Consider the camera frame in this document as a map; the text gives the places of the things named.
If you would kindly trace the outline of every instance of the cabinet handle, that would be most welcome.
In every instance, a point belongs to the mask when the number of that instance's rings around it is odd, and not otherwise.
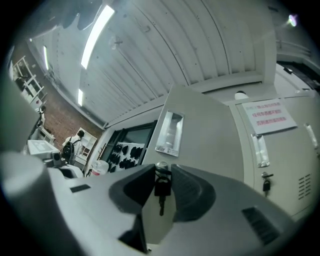
[[[251,134],[256,162],[259,168],[268,167],[270,165],[268,150],[263,135]]]
[[[311,142],[313,144],[314,149],[317,150],[319,147],[319,144],[318,144],[317,138],[315,136],[314,130],[312,130],[311,125],[308,123],[305,123],[304,126],[309,134],[309,137],[311,139]]]

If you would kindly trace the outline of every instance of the white corrugated ceiling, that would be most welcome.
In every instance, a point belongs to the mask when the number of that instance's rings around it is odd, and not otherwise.
[[[248,25],[222,0],[115,0],[115,10],[92,52],[87,70],[82,54],[92,26],[77,19],[32,43],[54,75],[83,106],[109,123],[166,95],[172,85],[254,71]]]

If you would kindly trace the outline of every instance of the person wearing backpack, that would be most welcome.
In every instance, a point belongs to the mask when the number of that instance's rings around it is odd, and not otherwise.
[[[82,149],[81,139],[84,137],[85,132],[83,130],[78,131],[76,136],[68,137],[62,144],[61,157],[64,158],[68,164],[73,165],[75,163],[76,156],[80,154]]]

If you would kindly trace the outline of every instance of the white board with black objects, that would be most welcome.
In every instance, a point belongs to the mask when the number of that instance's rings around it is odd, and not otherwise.
[[[145,144],[118,142],[109,157],[109,172],[121,172],[138,164]]]

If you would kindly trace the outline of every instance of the ventilation slot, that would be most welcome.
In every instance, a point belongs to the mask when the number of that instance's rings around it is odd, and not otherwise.
[[[255,207],[244,209],[242,213],[264,245],[271,243],[279,236],[276,228]]]
[[[311,193],[311,175],[308,174],[298,180],[298,200]]]

